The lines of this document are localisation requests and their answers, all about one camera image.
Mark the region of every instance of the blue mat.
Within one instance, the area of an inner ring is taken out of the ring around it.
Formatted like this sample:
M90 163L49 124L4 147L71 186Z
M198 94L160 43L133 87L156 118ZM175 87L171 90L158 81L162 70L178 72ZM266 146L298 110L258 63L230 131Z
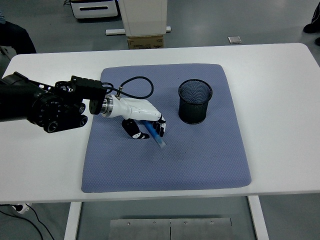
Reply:
M145 76L154 93L148 100L167 121L160 148L156 141L132 139L122 117L95 115L82 175L85 193L239 188L251 182L237 116L223 68L217 64L143 65L106 68L102 82L115 88L127 79ZM188 79L206 81L213 90L206 119L186 124L179 119L179 85ZM145 96L150 86L134 80L124 92ZM140 130L145 126L136 121Z

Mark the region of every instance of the white table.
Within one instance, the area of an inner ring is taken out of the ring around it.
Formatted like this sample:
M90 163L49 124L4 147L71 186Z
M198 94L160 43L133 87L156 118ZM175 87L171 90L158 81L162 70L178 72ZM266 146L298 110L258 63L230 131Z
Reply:
M89 121L85 127L52 134L27 120L0 123L0 203L320 192L320 68L303 44L17 55L4 75L17 71L54 85L69 81L71 75L99 80L107 67L185 63L223 67L250 168L250 185L83 193L82 170L92 122L86 110Z

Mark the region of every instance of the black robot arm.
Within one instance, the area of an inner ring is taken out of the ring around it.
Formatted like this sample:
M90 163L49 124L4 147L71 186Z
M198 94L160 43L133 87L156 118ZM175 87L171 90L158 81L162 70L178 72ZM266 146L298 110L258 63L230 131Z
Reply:
M72 76L50 86L15 72L0 80L0 122L27 119L47 133L83 127L88 121L83 99L91 100L90 112L98 114L105 95L97 80Z

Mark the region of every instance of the white robotic hand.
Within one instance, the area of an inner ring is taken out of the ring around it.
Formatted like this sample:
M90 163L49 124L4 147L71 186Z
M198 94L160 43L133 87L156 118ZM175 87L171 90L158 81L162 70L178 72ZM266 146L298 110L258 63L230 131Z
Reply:
M148 139L147 133L142 133L134 120L153 122L153 128L162 137L166 131L166 121L162 114L145 99L123 97L118 99L114 95L106 95L102 116L114 118L122 116L122 127L134 139Z

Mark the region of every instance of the screw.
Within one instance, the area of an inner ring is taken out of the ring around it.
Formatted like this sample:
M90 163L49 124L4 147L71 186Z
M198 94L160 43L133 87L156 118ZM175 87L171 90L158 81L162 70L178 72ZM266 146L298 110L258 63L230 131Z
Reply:
M86 109L86 108L85 108L84 106L81 106L81 107L79 108L79 113L82 114L82 113L85 111L85 109Z

